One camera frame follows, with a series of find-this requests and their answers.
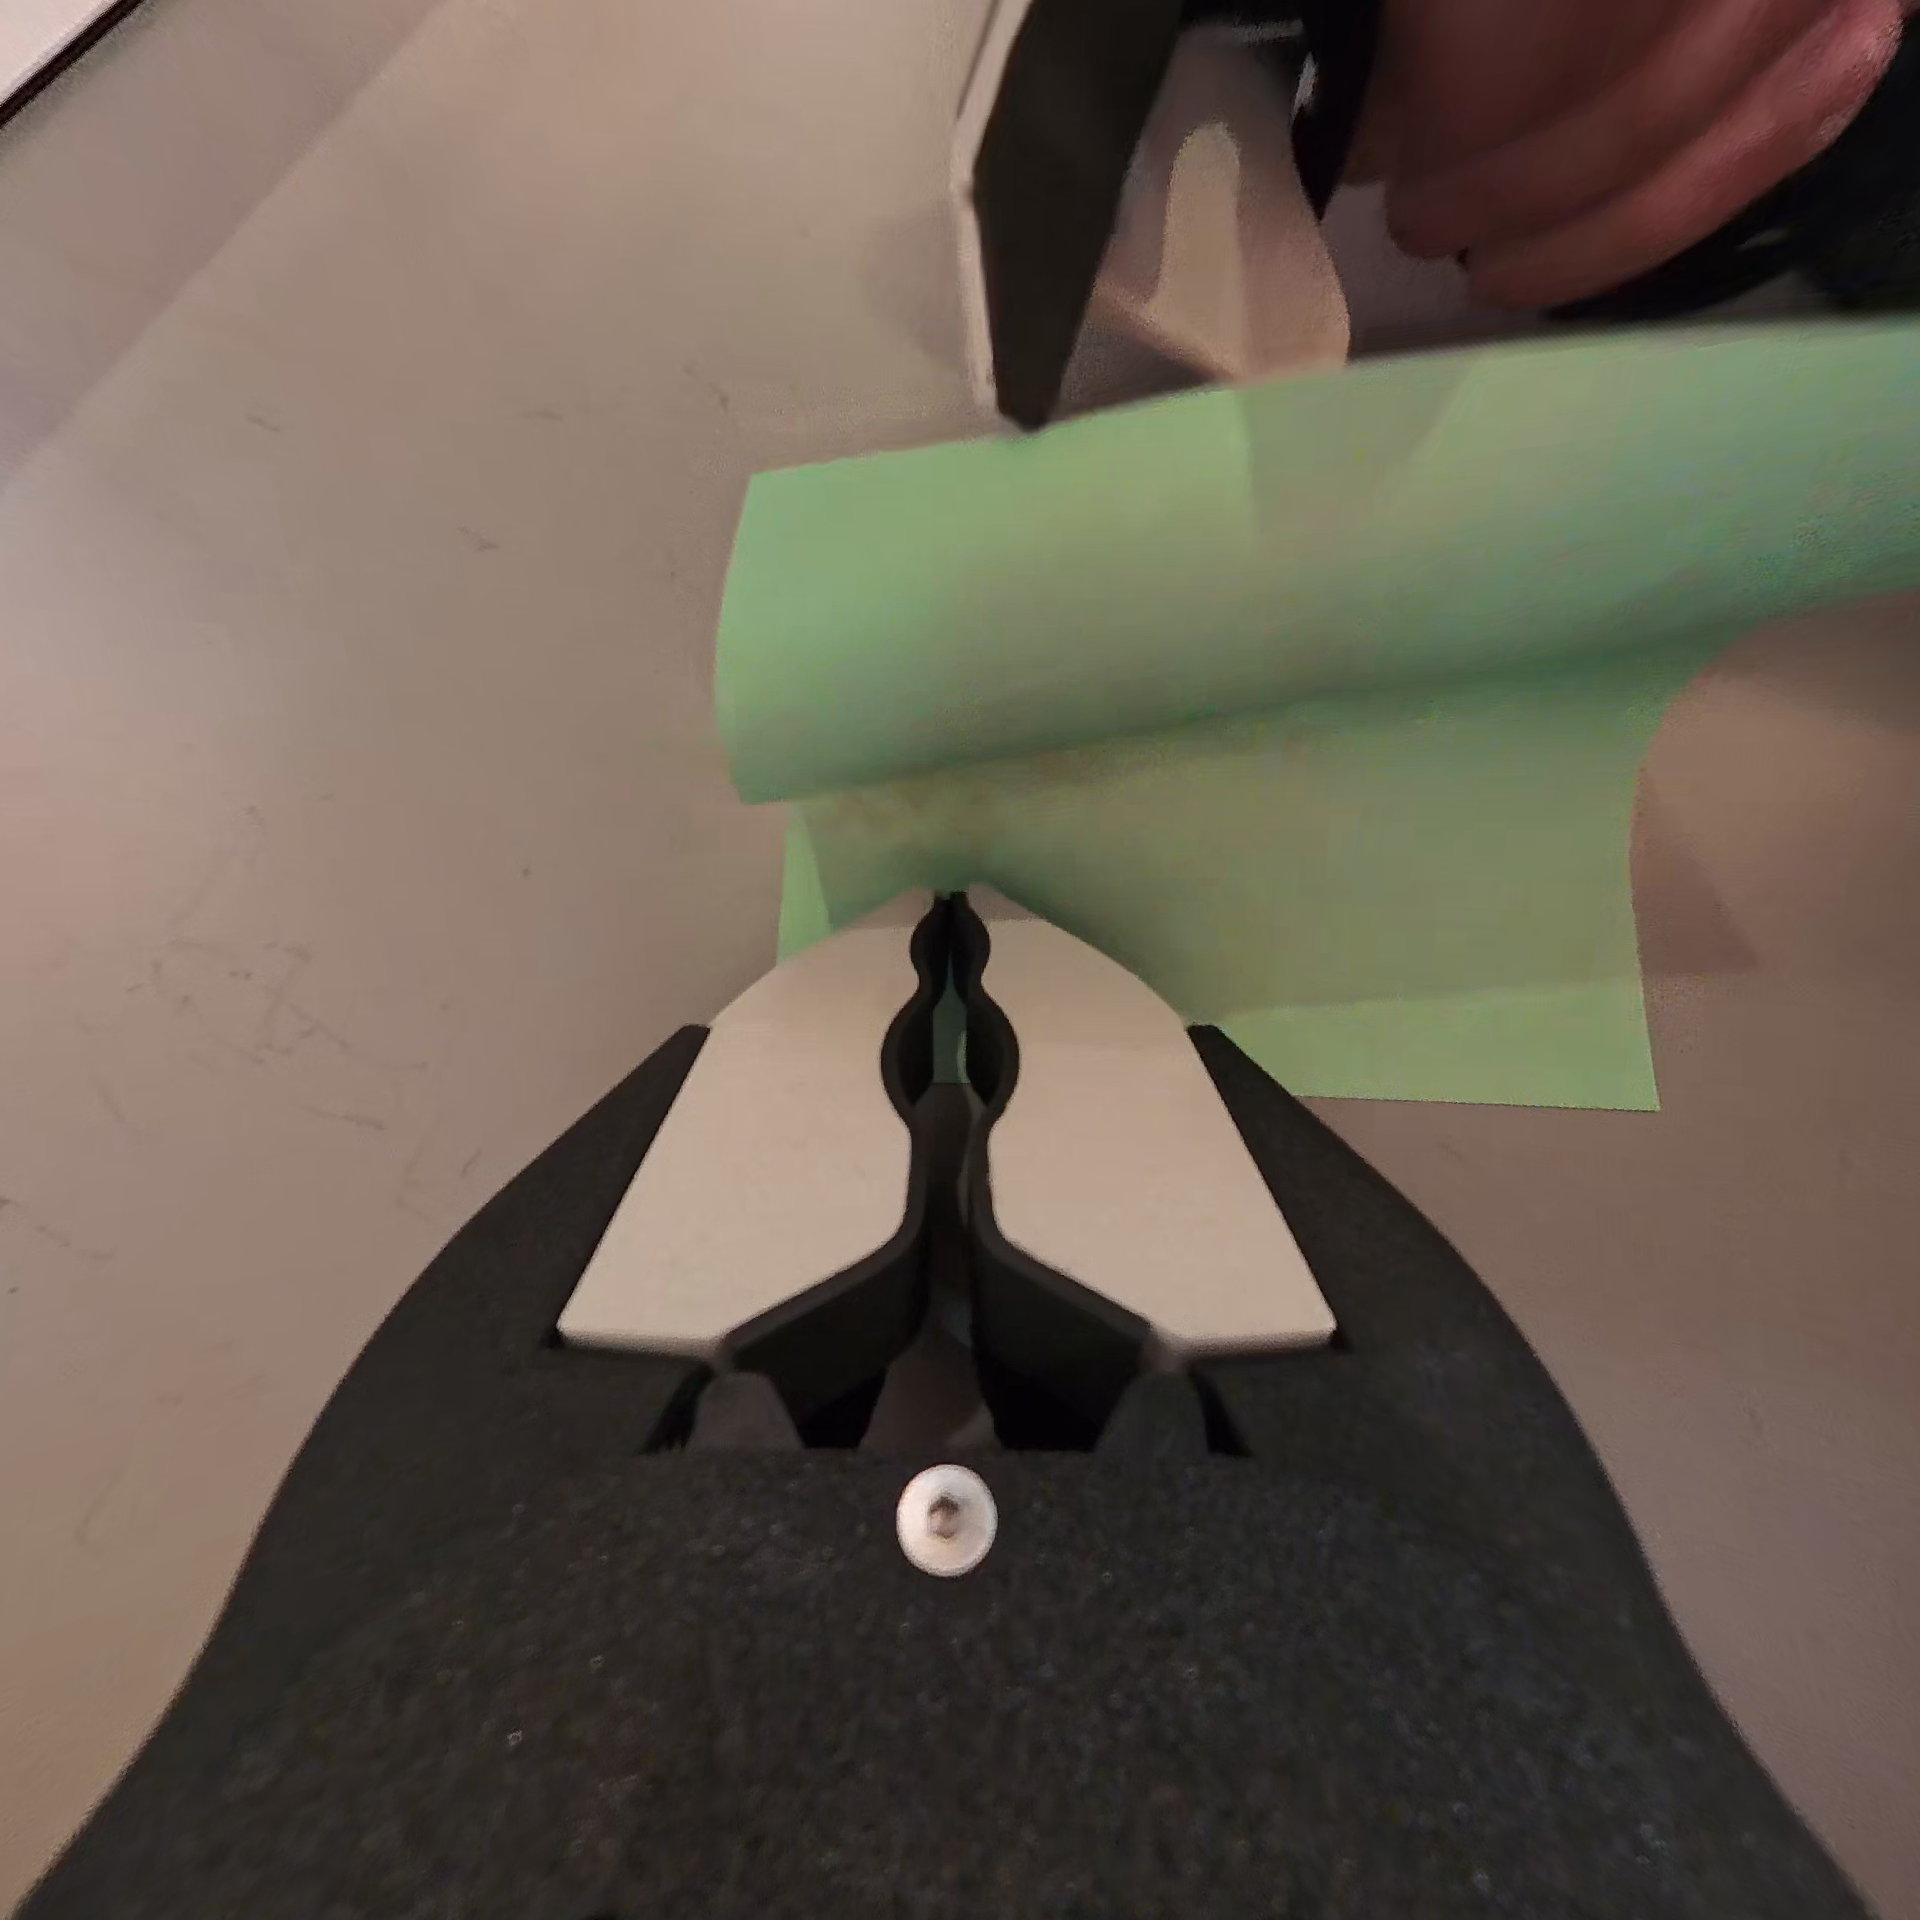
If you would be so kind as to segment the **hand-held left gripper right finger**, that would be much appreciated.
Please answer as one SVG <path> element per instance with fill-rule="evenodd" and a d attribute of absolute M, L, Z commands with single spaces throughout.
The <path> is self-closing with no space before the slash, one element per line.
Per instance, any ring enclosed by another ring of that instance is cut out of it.
<path fill-rule="evenodd" d="M 1336 1315 L 1181 1017 L 1036 910 L 964 897 L 971 1348 L 1099 1435 L 1147 1373 L 1330 1345 Z"/>

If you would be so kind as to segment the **red floral green-backed origami paper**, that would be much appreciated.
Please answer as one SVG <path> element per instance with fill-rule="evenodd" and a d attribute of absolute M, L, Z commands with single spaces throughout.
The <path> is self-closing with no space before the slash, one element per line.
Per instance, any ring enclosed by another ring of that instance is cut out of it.
<path fill-rule="evenodd" d="M 1671 704 L 1918 590 L 1918 321 L 1372 358 L 758 474 L 716 629 L 778 954 L 1000 891 L 1289 1093 L 1657 1112 Z"/>

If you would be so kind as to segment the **white flat object dark edge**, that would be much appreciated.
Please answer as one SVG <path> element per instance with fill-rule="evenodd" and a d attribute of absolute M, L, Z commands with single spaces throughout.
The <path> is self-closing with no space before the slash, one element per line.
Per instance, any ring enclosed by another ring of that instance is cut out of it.
<path fill-rule="evenodd" d="M 116 3 L 4 3 L 4 120 L 110 32 Z"/>

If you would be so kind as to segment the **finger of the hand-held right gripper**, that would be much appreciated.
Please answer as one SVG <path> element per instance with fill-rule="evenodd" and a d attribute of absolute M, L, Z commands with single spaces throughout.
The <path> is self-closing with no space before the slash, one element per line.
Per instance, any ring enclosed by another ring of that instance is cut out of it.
<path fill-rule="evenodd" d="M 1003 76 L 1005 76 L 1013 46 L 1022 34 L 1029 13 L 1031 13 L 1031 3 L 990 3 L 988 8 L 980 43 L 971 49 L 971 66 L 964 82 L 964 97 L 956 101 L 950 154 L 947 154 L 947 203 L 955 215 L 964 348 L 967 348 L 967 367 L 970 367 L 970 390 L 980 405 L 997 401 L 997 375 L 994 375 L 994 335 L 990 335 L 985 250 L 981 250 L 981 229 L 980 229 L 980 210 L 977 210 L 977 167 L 980 167 L 981 139 L 988 133 L 988 120 L 1003 91 Z"/>
<path fill-rule="evenodd" d="M 1313 59 L 1274 39 L 1178 39 L 1124 175 L 1069 362 L 1069 405 L 1334 372 L 1350 303 L 1294 154 Z"/>

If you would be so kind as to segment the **person's right hand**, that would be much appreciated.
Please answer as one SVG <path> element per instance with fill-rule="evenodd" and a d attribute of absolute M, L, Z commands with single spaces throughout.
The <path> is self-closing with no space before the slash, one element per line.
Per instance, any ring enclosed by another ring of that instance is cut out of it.
<path fill-rule="evenodd" d="M 1385 3 L 1347 182 L 1487 311 L 1612 295 L 1828 154 L 1914 3 Z"/>

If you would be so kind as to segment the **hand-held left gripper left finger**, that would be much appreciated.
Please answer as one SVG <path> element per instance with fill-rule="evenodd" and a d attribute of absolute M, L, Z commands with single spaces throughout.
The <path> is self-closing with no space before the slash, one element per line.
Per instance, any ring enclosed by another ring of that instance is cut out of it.
<path fill-rule="evenodd" d="M 857 1449 L 933 1305 L 933 1017 L 950 901 L 912 891 L 781 961 L 700 1036 L 555 1321 L 567 1348 L 765 1380 Z"/>

